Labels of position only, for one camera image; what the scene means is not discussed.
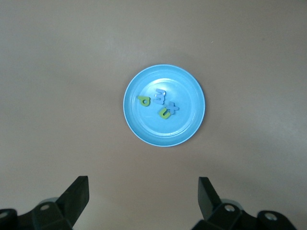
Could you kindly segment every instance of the blue plate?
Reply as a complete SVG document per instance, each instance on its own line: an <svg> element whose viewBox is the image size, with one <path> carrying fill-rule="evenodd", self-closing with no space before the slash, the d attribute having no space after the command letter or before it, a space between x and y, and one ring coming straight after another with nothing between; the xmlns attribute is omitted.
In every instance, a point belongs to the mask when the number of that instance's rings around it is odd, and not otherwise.
<svg viewBox="0 0 307 230"><path fill-rule="evenodd" d="M188 140L205 114L205 98L196 79L172 65L138 73L124 96L124 115L132 132L148 144L169 147Z"/></svg>

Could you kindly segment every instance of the black metal bracket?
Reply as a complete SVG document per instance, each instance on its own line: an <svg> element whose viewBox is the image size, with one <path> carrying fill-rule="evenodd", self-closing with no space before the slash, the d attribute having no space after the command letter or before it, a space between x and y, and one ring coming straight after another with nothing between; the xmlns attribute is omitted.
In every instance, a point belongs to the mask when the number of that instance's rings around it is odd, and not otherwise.
<svg viewBox="0 0 307 230"><path fill-rule="evenodd" d="M200 177L198 203L204 220L192 230L296 230L293 224L275 211L249 215L231 203L223 203L207 177Z"/></svg>
<svg viewBox="0 0 307 230"><path fill-rule="evenodd" d="M1 230L72 230L89 201L87 176L79 176L56 202L45 202L21 216L0 210Z"/></svg>

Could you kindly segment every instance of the gray surface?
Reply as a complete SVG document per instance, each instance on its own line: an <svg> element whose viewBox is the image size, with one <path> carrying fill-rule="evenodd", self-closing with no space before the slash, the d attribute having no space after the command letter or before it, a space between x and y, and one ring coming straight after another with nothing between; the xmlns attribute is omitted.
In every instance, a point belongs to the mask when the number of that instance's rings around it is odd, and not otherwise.
<svg viewBox="0 0 307 230"><path fill-rule="evenodd" d="M76 230L188 230L197 181L252 215L307 225L307 3L1 1L0 203L20 214L88 175ZM154 64L178 65L206 96L189 141L150 146L122 98Z"/></svg>

